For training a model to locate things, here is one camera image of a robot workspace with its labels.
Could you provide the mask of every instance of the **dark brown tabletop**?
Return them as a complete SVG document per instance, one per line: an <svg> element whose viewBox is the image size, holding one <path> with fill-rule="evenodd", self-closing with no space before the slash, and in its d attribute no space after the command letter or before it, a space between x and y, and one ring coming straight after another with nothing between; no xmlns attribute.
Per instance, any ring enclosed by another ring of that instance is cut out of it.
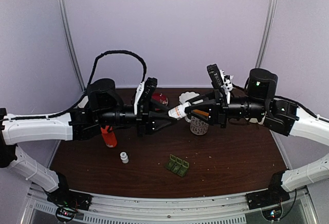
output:
<svg viewBox="0 0 329 224"><path fill-rule="evenodd" d="M178 104L185 91L158 89ZM117 92L126 103L132 89ZM138 138L136 129L115 131L118 145L106 147L102 136L88 141L63 141L51 169L67 177L71 189L124 197L183 198L217 196L267 188L273 173L286 169L269 130L256 124L226 129L210 126L203 136L190 132L189 124L176 125ZM127 152L123 164L120 153ZM183 178L165 169L173 154L190 163Z"/></svg>

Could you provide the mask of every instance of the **red object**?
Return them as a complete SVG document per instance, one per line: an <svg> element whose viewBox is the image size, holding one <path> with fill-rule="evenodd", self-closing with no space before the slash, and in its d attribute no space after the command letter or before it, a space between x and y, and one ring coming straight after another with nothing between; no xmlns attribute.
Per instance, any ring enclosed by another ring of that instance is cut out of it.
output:
<svg viewBox="0 0 329 224"><path fill-rule="evenodd" d="M154 93L152 99L158 101L159 103L168 106L168 98L162 93Z"/></svg>
<svg viewBox="0 0 329 224"><path fill-rule="evenodd" d="M107 147L114 148L117 146L118 141L113 132L113 128L107 125L105 128L101 128L102 136Z"/></svg>

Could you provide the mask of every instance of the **robotic arm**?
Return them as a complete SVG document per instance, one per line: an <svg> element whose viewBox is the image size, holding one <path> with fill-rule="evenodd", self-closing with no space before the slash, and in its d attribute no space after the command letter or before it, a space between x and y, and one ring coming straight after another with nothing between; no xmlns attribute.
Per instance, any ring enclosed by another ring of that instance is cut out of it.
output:
<svg viewBox="0 0 329 224"><path fill-rule="evenodd" d="M226 127L228 119L251 119L285 136L312 139L329 146L329 121L314 115L302 105L275 96L278 77L264 69L250 71L246 95L232 97L231 76L216 65L207 67L213 91L169 110L152 99L157 86L148 78L136 90L134 104L126 105L115 92L111 79L100 79L88 85L88 102L67 113L39 116L16 116L0 109L0 167L7 167L40 185L48 200L59 206L88 210L91 196L69 190L65 176L51 171L29 157L17 144L36 140L87 140L101 133L100 127L137 127L137 134L153 134L173 125L184 116L195 116L210 125ZM208 118L194 110L209 113ZM288 192L329 177L329 154L295 170L273 175L269 188L247 194L249 208L261 208L288 200Z"/></svg>

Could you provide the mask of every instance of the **ventilation grille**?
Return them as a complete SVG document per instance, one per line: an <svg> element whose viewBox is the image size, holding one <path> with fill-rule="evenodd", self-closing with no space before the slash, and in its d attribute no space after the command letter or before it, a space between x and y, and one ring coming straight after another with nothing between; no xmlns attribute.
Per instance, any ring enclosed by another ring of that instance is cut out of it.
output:
<svg viewBox="0 0 329 224"><path fill-rule="evenodd" d="M170 223L170 221L162 222L162 221L125 221L125 220L114 220L113 218L100 217L100 216L92 216L85 214L83 218L84 223L88 224L150 224L150 223ZM179 223L188 223L188 224L246 224L245 215L239 215L235 217L227 217L220 218L212 221L199 221L199 222L186 222L186 221L176 221L176 224Z"/></svg>
<svg viewBox="0 0 329 224"><path fill-rule="evenodd" d="M49 214L55 214L56 208L45 203L36 202L34 208Z"/></svg>

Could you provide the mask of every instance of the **white wall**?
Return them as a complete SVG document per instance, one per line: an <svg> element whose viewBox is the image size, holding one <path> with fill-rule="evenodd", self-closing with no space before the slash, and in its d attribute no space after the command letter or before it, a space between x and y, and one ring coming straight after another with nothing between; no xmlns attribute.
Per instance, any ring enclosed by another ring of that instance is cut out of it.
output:
<svg viewBox="0 0 329 224"><path fill-rule="evenodd" d="M329 117L329 0L278 0L263 68L279 76L277 94ZM280 136L293 168L329 153L306 139ZM309 186L321 223L329 223L329 180Z"/></svg>
<svg viewBox="0 0 329 224"><path fill-rule="evenodd" d="M110 49L142 56L162 87L211 86L217 63L244 84L254 68L269 0L65 0L79 65L87 82L94 58ZM142 68L130 56L102 59L95 79L136 87Z"/></svg>
<svg viewBox="0 0 329 224"><path fill-rule="evenodd" d="M69 60L57 0L0 0L0 107L44 114L71 106L80 95ZM47 165L56 145L22 144ZM0 222L16 224L29 182L0 169Z"/></svg>

